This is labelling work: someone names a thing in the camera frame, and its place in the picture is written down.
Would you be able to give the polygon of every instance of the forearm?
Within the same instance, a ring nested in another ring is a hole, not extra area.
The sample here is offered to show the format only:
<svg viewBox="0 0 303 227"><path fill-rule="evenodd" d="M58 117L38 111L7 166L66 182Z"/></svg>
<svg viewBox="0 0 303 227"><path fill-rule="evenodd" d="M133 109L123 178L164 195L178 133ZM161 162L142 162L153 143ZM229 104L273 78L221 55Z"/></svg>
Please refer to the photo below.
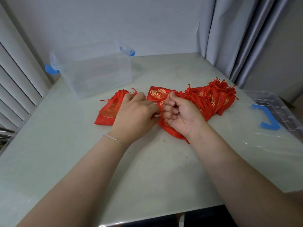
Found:
<svg viewBox="0 0 303 227"><path fill-rule="evenodd" d="M240 226L296 226L302 210L243 160L208 124L189 140Z"/></svg>
<svg viewBox="0 0 303 227"><path fill-rule="evenodd" d="M125 150L103 137L18 226L89 226Z"/></svg>

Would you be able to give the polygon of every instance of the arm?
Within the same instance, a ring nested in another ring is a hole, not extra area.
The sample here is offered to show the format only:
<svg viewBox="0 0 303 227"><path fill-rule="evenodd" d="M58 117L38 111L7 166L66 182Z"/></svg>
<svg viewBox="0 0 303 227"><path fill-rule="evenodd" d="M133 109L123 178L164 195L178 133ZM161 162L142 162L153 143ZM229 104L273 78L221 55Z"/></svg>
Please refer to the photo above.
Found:
<svg viewBox="0 0 303 227"><path fill-rule="evenodd" d="M128 146L157 122L157 105L143 93L125 95L114 125L36 204L18 227L90 226L106 187Z"/></svg>
<svg viewBox="0 0 303 227"><path fill-rule="evenodd" d="M172 93L163 109L170 126L192 145L239 226L303 226L303 210L242 159L194 104Z"/></svg>

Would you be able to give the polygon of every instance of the transparent container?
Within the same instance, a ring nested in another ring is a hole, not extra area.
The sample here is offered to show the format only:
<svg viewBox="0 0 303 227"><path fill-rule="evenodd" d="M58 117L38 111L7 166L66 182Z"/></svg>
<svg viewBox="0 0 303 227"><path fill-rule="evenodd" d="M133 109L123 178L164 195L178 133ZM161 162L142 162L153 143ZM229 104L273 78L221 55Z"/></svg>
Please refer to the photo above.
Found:
<svg viewBox="0 0 303 227"><path fill-rule="evenodd" d="M238 124L237 140L268 152L302 157L303 126L283 101L267 91L244 92L250 99L237 100L236 107L228 109L229 122Z"/></svg>
<svg viewBox="0 0 303 227"><path fill-rule="evenodd" d="M133 50L118 41L103 41L50 52L51 67L59 70L77 98L130 84Z"/></svg>

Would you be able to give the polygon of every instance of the hand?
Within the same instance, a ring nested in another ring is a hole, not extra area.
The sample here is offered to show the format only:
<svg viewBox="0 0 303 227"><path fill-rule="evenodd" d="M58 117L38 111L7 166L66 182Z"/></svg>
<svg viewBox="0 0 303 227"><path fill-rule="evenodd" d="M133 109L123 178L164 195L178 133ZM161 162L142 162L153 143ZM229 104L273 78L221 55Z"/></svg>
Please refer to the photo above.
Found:
<svg viewBox="0 0 303 227"><path fill-rule="evenodd" d="M189 100L177 97L174 92L164 102L163 117L177 132L188 140L207 124L198 108Z"/></svg>
<svg viewBox="0 0 303 227"><path fill-rule="evenodd" d="M126 94L108 134L128 147L159 122L160 118L155 117L156 114L160 114L160 108L146 100L143 92L135 96Z"/></svg>

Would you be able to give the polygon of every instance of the white table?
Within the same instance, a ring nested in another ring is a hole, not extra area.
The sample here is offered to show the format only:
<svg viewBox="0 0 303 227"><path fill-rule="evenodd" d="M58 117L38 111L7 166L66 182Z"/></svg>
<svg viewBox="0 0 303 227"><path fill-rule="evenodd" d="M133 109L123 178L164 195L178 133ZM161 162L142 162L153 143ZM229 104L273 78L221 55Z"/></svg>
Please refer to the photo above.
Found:
<svg viewBox="0 0 303 227"><path fill-rule="evenodd" d="M133 57L132 69L131 84L87 99L77 100L62 78L53 86L0 157L0 226L15 226L110 130L93 124L105 104L99 99L131 87L147 95L150 86L184 91L187 84L201 87L215 77L224 79L196 53ZM240 101L249 100L240 90L237 96ZM285 192L303 188L301 160L246 145L231 132L237 125L228 123L227 114L215 115L209 123L244 159ZM221 204L190 145L157 125L121 160L108 188L100 225Z"/></svg>

